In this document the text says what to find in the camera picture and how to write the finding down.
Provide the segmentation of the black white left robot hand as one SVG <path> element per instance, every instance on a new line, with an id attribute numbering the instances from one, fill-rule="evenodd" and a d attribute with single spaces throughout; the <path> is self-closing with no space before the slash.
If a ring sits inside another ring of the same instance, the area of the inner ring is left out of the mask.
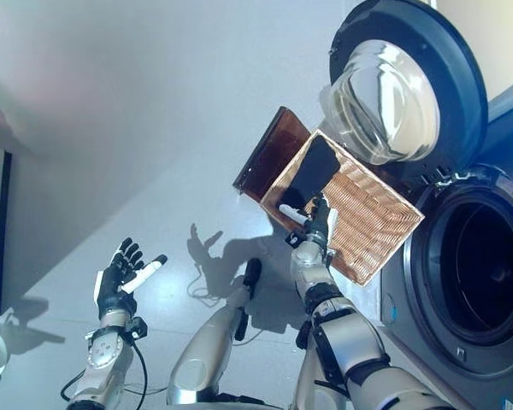
<path id="1" fill-rule="evenodd" d="M 97 272 L 93 300 L 97 304 L 98 318 L 107 313 L 121 311 L 132 318 L 137 311 L 134 292 L 168 261 L 158 255 L 145 263 L 138 243 L 125 238 L 112 254 L 110 263 Z"/>

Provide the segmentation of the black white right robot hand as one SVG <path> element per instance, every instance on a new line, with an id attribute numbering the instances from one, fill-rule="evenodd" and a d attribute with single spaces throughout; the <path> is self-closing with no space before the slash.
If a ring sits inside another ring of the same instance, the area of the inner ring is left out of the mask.
<path id="1" fill-rule="evenodd" d="M 320 233 L 326 238 L 326 242 L 330 243 L 339 215 L 338 210 L 329 206 L 329 201 L 322 192 L 314 196 L 311 203 L 309 214 L 286 203 L 279 205 L 279 210 L 289 220 L 303 226 L 307 233 Z"/>

